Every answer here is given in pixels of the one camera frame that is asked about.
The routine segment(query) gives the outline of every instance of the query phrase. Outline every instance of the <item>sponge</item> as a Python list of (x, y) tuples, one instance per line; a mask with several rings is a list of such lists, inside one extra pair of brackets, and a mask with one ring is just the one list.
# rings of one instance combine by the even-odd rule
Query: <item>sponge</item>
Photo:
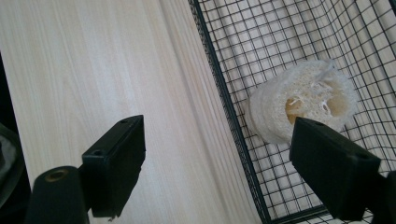
[(303, 62), (253, 92), (245, 104), (246, 122), (264, 141), (288, 143), (297, 117), (341, 131), (356, 113), (358, 99), (352, 82), (333, 61)]

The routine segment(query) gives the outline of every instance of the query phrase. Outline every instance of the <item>wire mesh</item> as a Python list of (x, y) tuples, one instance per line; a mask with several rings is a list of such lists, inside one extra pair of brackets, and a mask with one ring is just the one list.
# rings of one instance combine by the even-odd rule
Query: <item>wire mesh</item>
[[(189, 0), (250, 190), (266, 223), (332, 220), (289, 160), (289, 144), (252, 133), (244, 101), (306, 60), (334, 59), (353, 82), (359, 112), (341, 133), (396, 170), (396, 20), (388, 1)], [(363, 223), (370, 223), (365, 214)]]

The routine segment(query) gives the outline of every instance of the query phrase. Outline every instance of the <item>metal wire frame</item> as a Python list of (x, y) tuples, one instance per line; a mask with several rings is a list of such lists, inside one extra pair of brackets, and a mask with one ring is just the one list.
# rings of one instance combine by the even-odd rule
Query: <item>metal wire frame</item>
[(257, 85), (299, 61), (332, 58), (349, 75), (360, 97), (359, 113), (342, 134), (381, 158), (384, 175), (396, 169), (390, 8), (381, 11), (379, 1), (189, 2), (262, 222), (329, 221), (292, 167), (289, 145), (264, 143), (244, 119), (243, 103)]

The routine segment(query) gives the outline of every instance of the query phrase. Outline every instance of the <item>light wood grain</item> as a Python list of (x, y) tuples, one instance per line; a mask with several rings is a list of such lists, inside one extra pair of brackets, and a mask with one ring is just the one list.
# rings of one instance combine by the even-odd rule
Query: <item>light wood grain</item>
[(0, 50), (31, 181), (143, 114), (113, 223), (260, 222), (187, 1), (2, 1)]

